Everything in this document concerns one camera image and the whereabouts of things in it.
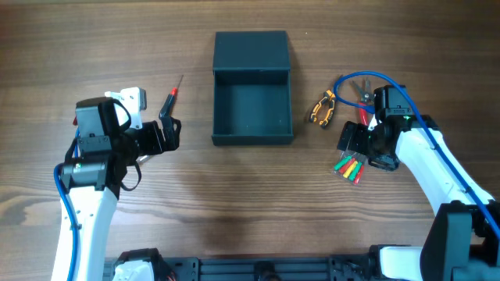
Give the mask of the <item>red-handled wire stripper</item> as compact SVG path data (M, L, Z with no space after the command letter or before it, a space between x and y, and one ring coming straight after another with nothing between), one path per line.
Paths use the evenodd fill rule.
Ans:
M370 123L368 118L369 113L363 109L363 106L372 105L374 101L374 93L371 91L370 80L368 77L364 77L361 85L357 84L354 80L351 82L351 85L353 86L355 92L359 95L359 121L361 124L368 126Z

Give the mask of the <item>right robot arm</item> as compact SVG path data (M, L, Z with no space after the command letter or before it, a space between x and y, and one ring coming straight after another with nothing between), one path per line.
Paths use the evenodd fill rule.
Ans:
M380 169L404 164L434 212L421 247L373 245L361 258L364 280L497 280L499 203L479 187L447 148L437 124L392 86L360 92L361 123L347 122L338 149Z

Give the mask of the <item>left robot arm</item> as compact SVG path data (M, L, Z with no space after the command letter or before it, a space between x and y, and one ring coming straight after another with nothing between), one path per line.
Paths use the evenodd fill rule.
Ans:
M158 121L140 129L132 127L131 116L119 121L116 110L122 104L115 98L77 103L79 133L54 169L62 217L52 279L102 278L109 227L120 191L127 189L128 167L138 169L141 156L179 147L181 122L170 115L174 99L167 98Z

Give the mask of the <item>clear pack of colourful screwdrivers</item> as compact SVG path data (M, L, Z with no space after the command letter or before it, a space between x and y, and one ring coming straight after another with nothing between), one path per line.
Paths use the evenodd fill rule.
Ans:
M333 174L352 185L359 185L366 169L368 158L350 150L343 151L333 167Z

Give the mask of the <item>orange black long-nose pliers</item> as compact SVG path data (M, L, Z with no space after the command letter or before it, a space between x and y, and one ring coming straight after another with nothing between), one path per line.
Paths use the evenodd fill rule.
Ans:
M332 90L326 90L323 97L312 107L308 120L310 123L318 123L321 128L326 129L334 115L336 96Z

